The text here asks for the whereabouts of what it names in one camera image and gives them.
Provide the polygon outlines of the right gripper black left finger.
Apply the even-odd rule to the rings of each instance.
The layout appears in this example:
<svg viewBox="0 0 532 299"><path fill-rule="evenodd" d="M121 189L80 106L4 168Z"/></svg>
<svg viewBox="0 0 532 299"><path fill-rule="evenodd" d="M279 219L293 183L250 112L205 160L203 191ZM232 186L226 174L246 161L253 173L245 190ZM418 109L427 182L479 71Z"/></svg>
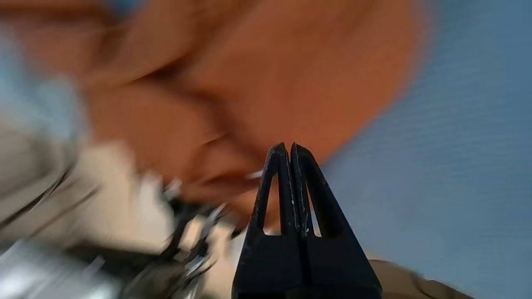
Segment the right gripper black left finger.
<svg viewBox="0 0 532 299"><path fill-rule="evenodd" d="M281 233L264 231L268 196L277 182ZM234 299L287 299L303 284L300 220L284 143L268 151L254 210L232 282Z"/></svg>

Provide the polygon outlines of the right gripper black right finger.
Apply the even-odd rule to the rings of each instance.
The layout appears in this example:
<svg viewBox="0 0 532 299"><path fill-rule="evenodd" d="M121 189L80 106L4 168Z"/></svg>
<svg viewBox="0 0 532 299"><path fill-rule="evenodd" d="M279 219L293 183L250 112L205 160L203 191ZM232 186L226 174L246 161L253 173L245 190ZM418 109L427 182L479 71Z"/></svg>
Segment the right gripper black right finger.
<svg viewBox="0 0 532 299"><path fill-rule="evenodd" d="M380 299L381 284L312 153L291 146L305 289L311 299Z"/></svg>

